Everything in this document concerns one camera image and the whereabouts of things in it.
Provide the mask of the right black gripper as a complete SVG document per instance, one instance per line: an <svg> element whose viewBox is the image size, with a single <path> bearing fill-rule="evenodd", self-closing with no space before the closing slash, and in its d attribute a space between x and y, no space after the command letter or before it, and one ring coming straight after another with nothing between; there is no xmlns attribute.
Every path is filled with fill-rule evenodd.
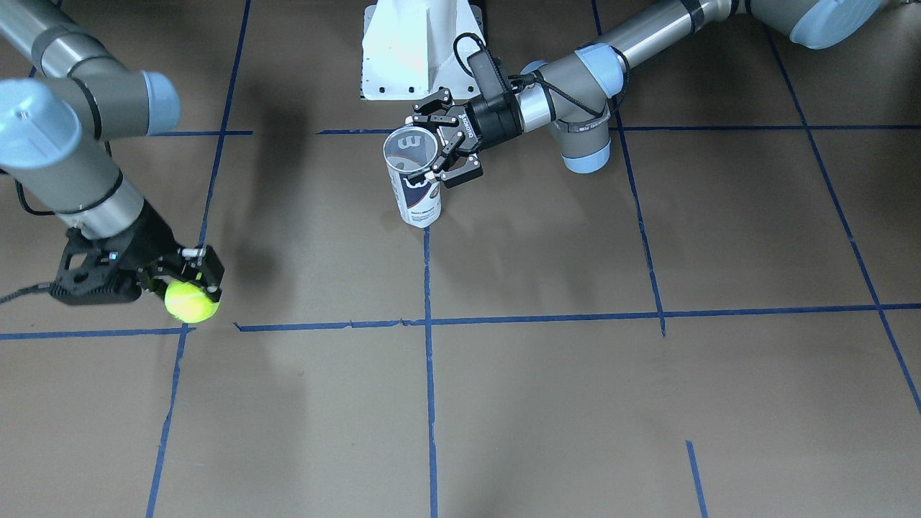
<svg viewBox="0 0 921 518"><path fill-rule="evenodd" d="M151 203L131 226L108 240L117 250L119 271L126 272L142 288L165 288L165 280L181 279L200 288L211 301L220 301L223 263L211 245L182 248L170 225Z"/></svg>

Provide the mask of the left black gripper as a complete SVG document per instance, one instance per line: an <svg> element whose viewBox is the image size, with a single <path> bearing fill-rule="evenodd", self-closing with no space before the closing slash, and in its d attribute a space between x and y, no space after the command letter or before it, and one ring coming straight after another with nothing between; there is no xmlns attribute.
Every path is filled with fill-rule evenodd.
<svg viewBox="0 0 921 518"><path fill-rule="evenodd" d="M412 126L427 130L458 128L463 132L441 132L440 151L425 167L425 183L440 181L450 189L484 174L475 152L489 150L522 135L516 101L492 109L483 96L458 104L448 88L412 102Z"/></svg>

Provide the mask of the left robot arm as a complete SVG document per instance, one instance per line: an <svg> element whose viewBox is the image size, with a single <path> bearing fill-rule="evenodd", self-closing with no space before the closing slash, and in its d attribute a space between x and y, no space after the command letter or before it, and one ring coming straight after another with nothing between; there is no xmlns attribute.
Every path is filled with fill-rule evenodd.
<svg viewBox="0 0 921 518"><path fill-rule="evenodd" d="M415 103L406 120L435 139L435 156L405 173L408 186L451 188L483 174L478 154L548 127L574 173L594 173L609 160L609 118L618 111L639 65L705 26L749 14L796 44L829 48L884 7L881 1L658 1L595 40L550 63L507 73L474 33L475 52L455 53L479 95L463 104L447 89Z"/></svg>

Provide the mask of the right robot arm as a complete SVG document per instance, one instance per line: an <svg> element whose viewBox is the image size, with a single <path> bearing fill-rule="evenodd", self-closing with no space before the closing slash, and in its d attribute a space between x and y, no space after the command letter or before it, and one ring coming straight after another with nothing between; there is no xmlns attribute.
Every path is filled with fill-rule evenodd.
<svg viewBox="0 0 921 518"><path fill-rule="evenodd" d="M181 102L170 79L125 68L50 1L2 2L1 26L39 72L2 81L2 170L67 226L55 279L2 301L47 293L71 306L129 303L185 283L218 302L217 253L177 242L105 148L178 124Z"/></svg>

